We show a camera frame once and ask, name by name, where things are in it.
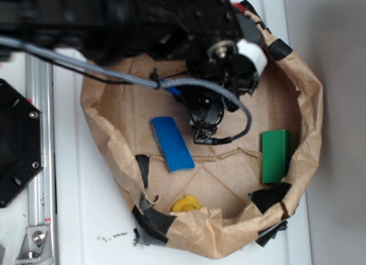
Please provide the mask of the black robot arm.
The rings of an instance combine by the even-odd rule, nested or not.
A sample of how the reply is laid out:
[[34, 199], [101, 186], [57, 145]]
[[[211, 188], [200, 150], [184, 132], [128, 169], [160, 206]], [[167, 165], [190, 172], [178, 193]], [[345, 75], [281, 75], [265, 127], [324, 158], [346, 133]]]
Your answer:
[[1, 60], [25, 51], [74, 66], [55, 53], [74, 48], [102, 66], [145, 53], [158, 61], [185, 61], [191, 78], [148, 87], [200, 86], [238, 106], [256, 89], [267, 64], [261, 33], [240, 3], [230, 0], [1, 0]]

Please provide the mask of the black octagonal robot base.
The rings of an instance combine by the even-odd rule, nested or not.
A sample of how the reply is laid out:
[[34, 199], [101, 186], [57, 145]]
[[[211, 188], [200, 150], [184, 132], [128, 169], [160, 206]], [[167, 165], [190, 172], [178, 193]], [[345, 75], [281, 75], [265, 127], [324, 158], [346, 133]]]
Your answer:
[[42, 113], [1, 79], [1, 208], [42, 170]]

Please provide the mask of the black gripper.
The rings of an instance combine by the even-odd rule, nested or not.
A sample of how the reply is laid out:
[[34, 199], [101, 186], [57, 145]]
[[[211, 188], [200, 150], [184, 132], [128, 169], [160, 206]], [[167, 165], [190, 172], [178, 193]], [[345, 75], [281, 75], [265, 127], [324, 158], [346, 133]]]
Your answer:
[[230, 0], [159, 0], [159, 17], [169, 31], [154, 52], [185, 60], [190, 74], [214, 82], [235, 96], [253, 94], [262, 67], [245, 45], [262, 57], [261, 34], [241, 3]]

